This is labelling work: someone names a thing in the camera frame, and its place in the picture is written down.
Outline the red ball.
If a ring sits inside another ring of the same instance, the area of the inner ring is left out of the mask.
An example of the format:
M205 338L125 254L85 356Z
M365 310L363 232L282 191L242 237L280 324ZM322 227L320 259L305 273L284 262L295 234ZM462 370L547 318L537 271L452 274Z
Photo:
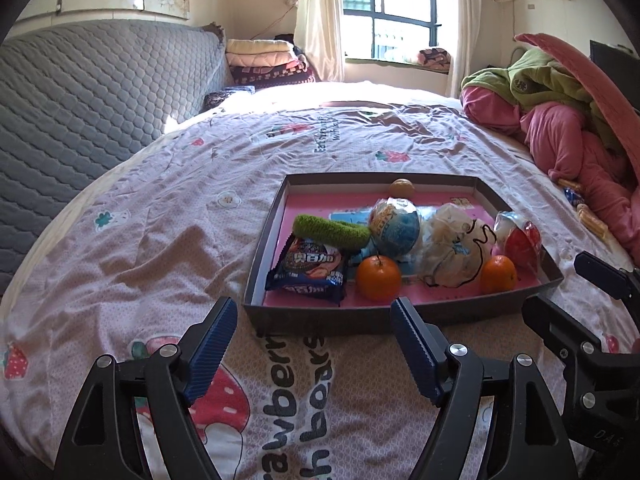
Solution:
M500 211L495 218L497 252L507 256L520 270L538 272L541 235L536 224L515 211Z

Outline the yellow wafer snack pack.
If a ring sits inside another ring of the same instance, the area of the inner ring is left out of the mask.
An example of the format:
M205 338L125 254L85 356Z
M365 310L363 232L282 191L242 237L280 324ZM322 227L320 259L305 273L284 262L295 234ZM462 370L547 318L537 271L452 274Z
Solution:
M580 223L597 238L600 240L608 238L608 226L586 204L577 206L577 215Z

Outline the blue ball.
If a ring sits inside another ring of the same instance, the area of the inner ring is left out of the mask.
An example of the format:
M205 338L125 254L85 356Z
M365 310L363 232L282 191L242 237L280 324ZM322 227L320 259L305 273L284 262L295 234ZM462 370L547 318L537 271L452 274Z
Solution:
M398 259L411 252L420 235L420 217L411 200L390 197L378 200L368 219L368 228L378 252Z

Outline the shallow dark cardboard box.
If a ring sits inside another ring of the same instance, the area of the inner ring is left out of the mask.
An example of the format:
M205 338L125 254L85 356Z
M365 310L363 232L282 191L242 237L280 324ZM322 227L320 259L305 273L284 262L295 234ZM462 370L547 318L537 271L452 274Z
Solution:
M260 257L269 245L268 223L283 211L280 201L292 188L311 194L380 193L378 200L387 197L388 187L399 179L397 172L336 172L335 174L289 174L286 176L267 214L258 237L256 252L242 300L250 322L264 335L323 335L348 336L385 334L393 330L400 311L410 310L414 318L437 326L471 323L484 318L518 313L529 296L551 292L561 284L563 274L548 252L541 254L536 274L523 271L518 284L510 292L484 295L468 300L447 301L440 304L414 304L400 291L396 301L372 302L360 295L355 279L346 280L346 297L333 308L268 308L253 304L260 296L255 292L259 282L266 284L268 272L260 270Z

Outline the window with dark frame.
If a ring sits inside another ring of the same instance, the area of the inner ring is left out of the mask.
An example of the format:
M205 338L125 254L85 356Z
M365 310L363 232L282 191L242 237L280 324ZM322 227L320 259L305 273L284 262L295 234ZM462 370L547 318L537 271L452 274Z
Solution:
M437 0L342 0L343 49L350 60L416 64L438 43Z

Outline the small blue candy wrapper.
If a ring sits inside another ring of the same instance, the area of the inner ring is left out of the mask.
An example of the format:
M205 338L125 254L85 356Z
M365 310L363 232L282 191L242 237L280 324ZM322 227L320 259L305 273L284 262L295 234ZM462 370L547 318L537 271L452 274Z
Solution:
M563 193L570 206L577 209L580 205L585 203L584 198L572 188L563 188Z

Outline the pink patterned bed sheet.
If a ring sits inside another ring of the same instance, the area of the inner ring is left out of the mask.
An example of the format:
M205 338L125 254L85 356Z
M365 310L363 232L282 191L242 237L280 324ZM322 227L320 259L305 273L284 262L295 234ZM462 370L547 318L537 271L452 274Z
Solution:
M237 96L189 120L75 198L2 301L1 422L51 466L93 361L141 359L240 299L268 210L289 174L465 174L541 230L563 273L553 300L608 350L638 333L625 307L576 275L586 250L630 258L577 220L526 149L459 103L382 84ZM192 411L226 479L405 479L436 412L390 336L267 338L240 318Z

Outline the white cloth drawstring pouch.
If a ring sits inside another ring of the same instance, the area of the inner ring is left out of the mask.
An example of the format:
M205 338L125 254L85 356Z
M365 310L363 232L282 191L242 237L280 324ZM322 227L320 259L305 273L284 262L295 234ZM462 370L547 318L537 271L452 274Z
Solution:
M428 287L459 288L479 276L497 237L482 219L453 203L439 206L422 223L414 270Z

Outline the patterned cushion on sill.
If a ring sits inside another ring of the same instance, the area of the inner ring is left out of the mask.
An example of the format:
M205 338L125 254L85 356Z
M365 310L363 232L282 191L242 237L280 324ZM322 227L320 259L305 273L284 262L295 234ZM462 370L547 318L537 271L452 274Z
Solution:
M450 70L451 56L446 49L431 47L419 51L418 63L432 72L446 74Z

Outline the orange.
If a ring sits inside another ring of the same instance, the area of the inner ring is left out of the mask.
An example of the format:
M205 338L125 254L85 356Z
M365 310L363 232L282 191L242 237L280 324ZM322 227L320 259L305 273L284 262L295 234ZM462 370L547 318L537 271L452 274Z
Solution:
M482 294L510 292L516 284L518 284L518 271L507 256L492 256L480 270L480 292Z
M402 277L398 264L386 256L365 258L357 266L356 289L370 301L392 301L401 290Z

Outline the pink crumpled quilt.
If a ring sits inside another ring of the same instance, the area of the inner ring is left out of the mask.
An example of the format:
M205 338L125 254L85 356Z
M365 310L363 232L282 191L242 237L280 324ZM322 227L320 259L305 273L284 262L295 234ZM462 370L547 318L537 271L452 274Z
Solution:
M548 34L521 34L529 49L539 48L560 62L596 100L618 151L608 150L587 116L559 102L524 112L494 92L460 91L466 116L477 125L514 136L552 182L582 186L587 206L633 259L639 257L639 116L612 79L582 52Z

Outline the blue snack packet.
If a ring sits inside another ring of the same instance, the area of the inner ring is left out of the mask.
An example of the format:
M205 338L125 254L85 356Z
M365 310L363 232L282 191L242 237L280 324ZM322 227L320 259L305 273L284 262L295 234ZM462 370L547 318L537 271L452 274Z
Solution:
M267 274L265 290L340 304L346 297L347 260L341 249L291 234Z

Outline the grey quilted headboard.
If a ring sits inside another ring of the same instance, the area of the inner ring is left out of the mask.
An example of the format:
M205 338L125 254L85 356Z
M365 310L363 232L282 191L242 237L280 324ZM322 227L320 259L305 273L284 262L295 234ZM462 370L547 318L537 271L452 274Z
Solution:
M1 45L1 286L89 184L200 114L227 80L226 34L166 22L88 21Z

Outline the sheer right curtain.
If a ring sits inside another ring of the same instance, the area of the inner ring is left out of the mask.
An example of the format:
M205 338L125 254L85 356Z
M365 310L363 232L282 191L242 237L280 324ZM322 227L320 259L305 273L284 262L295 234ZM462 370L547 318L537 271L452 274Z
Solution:
M447 48L451 54L447 91L452 98L459 96L462 80L471 73L481 17L482 0L454 0L452 43Z

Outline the walnut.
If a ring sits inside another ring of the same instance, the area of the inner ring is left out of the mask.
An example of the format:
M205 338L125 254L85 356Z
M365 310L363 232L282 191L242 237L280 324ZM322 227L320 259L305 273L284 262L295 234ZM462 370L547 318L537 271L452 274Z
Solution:
M416 192L416 189L414 188L414 185L410 180L399 178L393 180L393 182L388 187L388 192L392 197L411 200L414 193Z

